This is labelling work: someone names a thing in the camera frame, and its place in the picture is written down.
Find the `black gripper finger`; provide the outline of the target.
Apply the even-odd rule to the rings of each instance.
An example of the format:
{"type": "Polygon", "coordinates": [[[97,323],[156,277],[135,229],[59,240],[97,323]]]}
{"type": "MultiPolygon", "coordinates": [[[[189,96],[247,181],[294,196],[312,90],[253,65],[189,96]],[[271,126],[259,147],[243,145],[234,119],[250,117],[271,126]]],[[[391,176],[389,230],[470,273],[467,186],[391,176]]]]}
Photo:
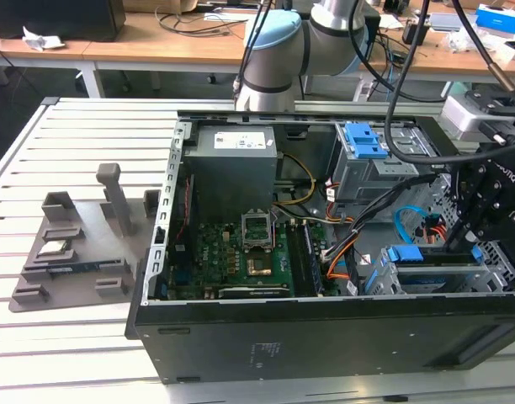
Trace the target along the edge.
{"type": "Polygon", "coordinates": [[[449,229],[445,249],[450,253],[466,252],[475,242],[480,214],[477,211],[476,192],[480,185],[480,164],[469,162],[454,165],[452,169],[451,196],[457,220],[449,229]]]}
{"type": "Polygon", "coordinates": [[[515,201],[500,196],[471,196],[460,200],[460,251],[478,242],[515,238],[515,201]]]}

